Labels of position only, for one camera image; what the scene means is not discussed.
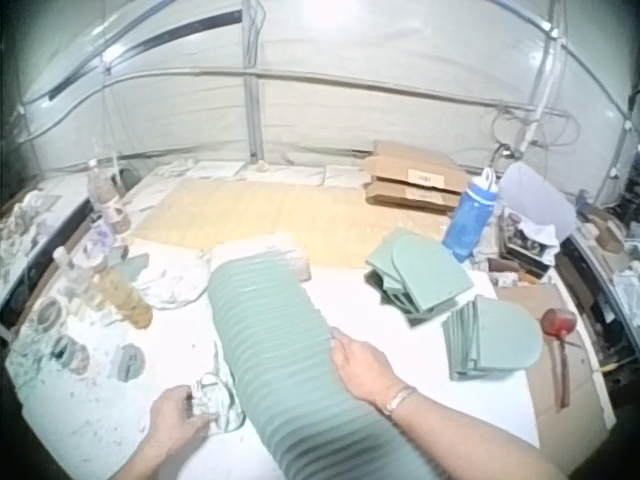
plastic bottle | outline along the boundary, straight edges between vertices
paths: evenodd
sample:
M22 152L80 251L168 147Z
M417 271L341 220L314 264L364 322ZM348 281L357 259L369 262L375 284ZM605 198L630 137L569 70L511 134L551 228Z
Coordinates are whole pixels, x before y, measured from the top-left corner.
M60 267L60 273L69 283L73 292L80 297L92 310L104 307L104 300L93 283L90 270L76 265L64 247L58 247L53 252L53 259Z
M89 161L87 190L94 208L104 215L113 231L117 234L128 232L131 228L131 220L122 204L122 199L111 179L98 168L96 159Z
M497 197L496 174L491 168L485 168L481 176L474 177L460 197L442 241L460 263L469 258L480 241L482 231L493 214Z
M90 260L96 283L102 296L135 328L147 328L153 319L153 309L140 292L120 273L109 267L107 257L96 255Z

beige mat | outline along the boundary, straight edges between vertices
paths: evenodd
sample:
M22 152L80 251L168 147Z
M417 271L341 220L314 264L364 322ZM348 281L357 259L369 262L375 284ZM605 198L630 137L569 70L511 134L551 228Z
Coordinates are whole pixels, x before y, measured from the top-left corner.
M443 215L369 205L360 189L187 179L132 235L211 248L253 235L290 232L313 265L358 268L394 228L441 239L448 223Z

label on box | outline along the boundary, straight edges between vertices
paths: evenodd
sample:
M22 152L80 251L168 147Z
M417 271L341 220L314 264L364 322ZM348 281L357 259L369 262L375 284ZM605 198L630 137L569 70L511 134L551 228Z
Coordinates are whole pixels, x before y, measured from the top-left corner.
M409 183L423 185L425 187L444 188L444 177L433 173L421 172L409 169Z
M418 200L421 202L438 203L443 205L444 198L442 194L438 192L430 192L426 190L419 190L417 188L407 188L404 191L404 196L409 200Z

blue water bottle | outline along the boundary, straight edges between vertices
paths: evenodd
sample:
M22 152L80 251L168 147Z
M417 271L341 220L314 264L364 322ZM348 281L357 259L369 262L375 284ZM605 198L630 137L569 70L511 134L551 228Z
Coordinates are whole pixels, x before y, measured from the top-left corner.
M482 231L493 214L497 197L496 174L491 168L485 168L482 175L474 177L467 191L461 195L442 241L460 263L469 258L480 241Z

bracelet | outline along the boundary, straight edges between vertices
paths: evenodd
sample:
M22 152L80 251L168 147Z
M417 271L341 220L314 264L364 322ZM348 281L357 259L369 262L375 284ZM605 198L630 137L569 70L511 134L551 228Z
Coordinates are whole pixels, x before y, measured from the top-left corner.
M411 387L409 385L407 385L406 387L403 387L398 393L396 393L396 395L391 399L391 401L384 408L383 410L384 414L390 417L391 414L395 411L396 408L400 406L402 402L404 402L407 398L409 398L411 395L413 395L417 391L418 390L416 389L416 387Z

